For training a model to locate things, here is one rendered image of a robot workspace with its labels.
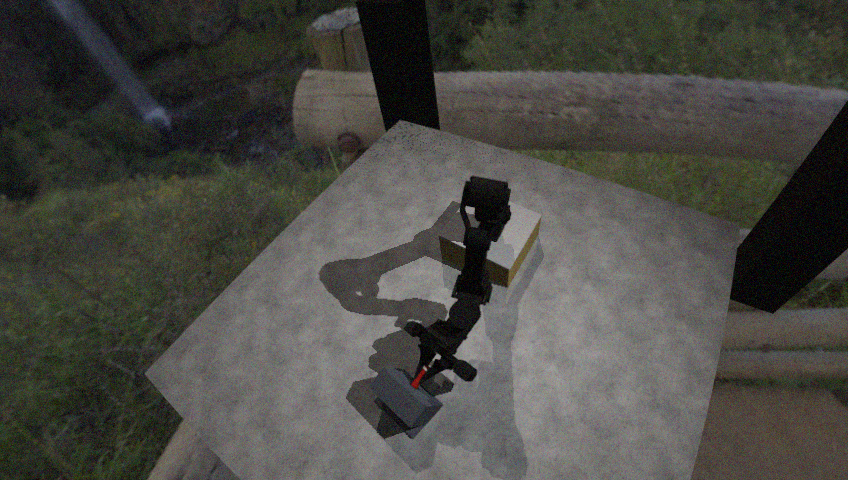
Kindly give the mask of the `red peg with white band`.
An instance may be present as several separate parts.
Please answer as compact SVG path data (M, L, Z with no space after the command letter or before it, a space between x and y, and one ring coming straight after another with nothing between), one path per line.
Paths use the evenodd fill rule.
M424 367L423 367L423 369L420 371L419 375L418 375L418 376L416 377L416 379L413 381L413 383L411 383L411 385L412 385L415 389L417 389L417 387L419 386L419 384L420 384L420 383L419 383L419 381L421 380L421 378L423 377L423 375L424 375L424 374L428 371L428 369L429 369L429 367L428 367L428 366L424 366Z

